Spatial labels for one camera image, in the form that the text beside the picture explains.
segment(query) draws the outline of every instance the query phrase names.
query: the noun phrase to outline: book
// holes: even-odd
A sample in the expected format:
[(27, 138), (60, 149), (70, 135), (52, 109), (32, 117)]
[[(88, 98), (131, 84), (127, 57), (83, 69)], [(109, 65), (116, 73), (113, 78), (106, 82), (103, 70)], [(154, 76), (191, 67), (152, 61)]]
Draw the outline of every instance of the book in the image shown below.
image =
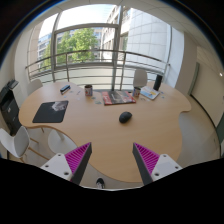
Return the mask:
[(142, 94), (143, 96), (146, 96), (147, 98), (154, 100), (160, 92), (152, 89), (149, 86), (144, 86), (143, 88), (141, 88), (141, 92), (140, 94)]
[(106, 91), (102, 92), (104, 105), (136, 103), (128, 91)]

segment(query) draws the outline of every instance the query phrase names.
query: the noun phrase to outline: tree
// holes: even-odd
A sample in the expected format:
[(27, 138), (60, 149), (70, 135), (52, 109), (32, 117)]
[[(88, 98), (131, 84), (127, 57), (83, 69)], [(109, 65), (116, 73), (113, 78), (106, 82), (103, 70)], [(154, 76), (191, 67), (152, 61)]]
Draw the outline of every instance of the tree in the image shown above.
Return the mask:
[[(68, 42), (69, 46), (73, 47), (73, 51), (90, 50), (97, 44), (97, 39), (94, 35), (94, 29), (83, 28), (76, 30)], [(95, 56), (93, 52), (79, 52), (73, 53), (72, 58), (74, 60), (86, 61), (95, 59)]]
[[(70, 39), (69, 31), (66, 31), (61, 39), (61, 43), (57, 44), (57, 54), (60, 53), (66, 53), (69, 51), (72, 51), (72, 48), (70, 47), (69, 39)], [(66, 55), (61, 55), (57, 57), (57, 64), (63, 64), (66, 63)]]
[[(94, 29), (83, 28), (74, 32), (74, 35), (70, 36), (70, 31), (66, 31), (61, 39), (60, 43), (57, 43), (57, 54), (67, 53), (71, 51), (90, 50), (98, 43), (96, 36), (94, 35)], [(51, 49), (51, 43), (49, 42), (42, 58), (49, 57)], [(93, 52), (79, 52), (73, 53), (68, 56), (67, 60), (86, 61), (94, 60), (95, 56)], [(66, 63), (66, 55), (57, 56), (57, 65)], [(51, 68), (51, 59), (44, 60), (41, 64), (39, 71), (45, 71)]]
[[(50, 55), (51, 55), (51, 41), (49, 41), (49, 44), (47, 45), (47, 48), (44, 51), (42, 59), (50, 57)], [(42, 61), (41, 65), (40, 65), (39, 72), (42, 72), (42, 71), (45, 71), (48, 69), (51, 69), (51, 59), (50, 58)]]

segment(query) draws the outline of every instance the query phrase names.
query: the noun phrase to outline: mouse pad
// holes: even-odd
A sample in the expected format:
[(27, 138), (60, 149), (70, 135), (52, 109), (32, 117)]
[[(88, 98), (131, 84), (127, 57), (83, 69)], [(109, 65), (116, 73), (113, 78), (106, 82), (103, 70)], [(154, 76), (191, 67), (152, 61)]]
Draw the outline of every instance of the mouse pad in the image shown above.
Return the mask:
[(68, 101), (42, 103), (33, 119), (33, 123), (60, 123), (64, 119)]

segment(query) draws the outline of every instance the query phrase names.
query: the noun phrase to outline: wooden table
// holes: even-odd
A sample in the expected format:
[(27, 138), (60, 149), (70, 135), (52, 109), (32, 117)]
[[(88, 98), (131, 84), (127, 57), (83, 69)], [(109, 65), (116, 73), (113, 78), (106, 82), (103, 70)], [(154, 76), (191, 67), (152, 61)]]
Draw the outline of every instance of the wooden table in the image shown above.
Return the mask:
[[(73, 92), (61, 95), (60, 88), (67, 84)], [(133, 142), (158, 154), (168, 154), (176, 161), (182, 147), (179, 115), (191, 110), (189, 101), (178, 90), (162, 83), (159, 91), (164, 94), (160, 93), (153, 101), (140, 95), (135, 97), (134, 104), (105, 106), (99, 92), (93, 92), (96, 99), (91, 99), (74, 83), (56, 82), (36, 90), (25, 100), (19, 120), (27, 128), (60, 131), (77, 146), (92, 142), (89, 163), (96, 170), (119, 181), (142, 182), (132, 153)], [(32, 123), (42, 103), (61, 100), (69, 101), (62, 123)], [(119, 116), (125, 111), (131, 112), (132, 118), (122, 124)]]

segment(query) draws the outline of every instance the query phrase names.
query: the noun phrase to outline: mug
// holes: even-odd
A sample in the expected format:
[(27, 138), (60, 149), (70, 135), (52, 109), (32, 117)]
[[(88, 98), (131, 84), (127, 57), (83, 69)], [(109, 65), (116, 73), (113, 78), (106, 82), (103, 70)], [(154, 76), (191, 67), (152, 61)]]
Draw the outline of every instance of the mug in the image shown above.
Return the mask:
[(134, 87), (132, 96), (139, 96), (141, 89), (139, 87)]
[(86, 96), (92, 96), (93, 95), (93, 87), (92, 87), (92, 85), (86, 85), (85, 86), (85, 95)]

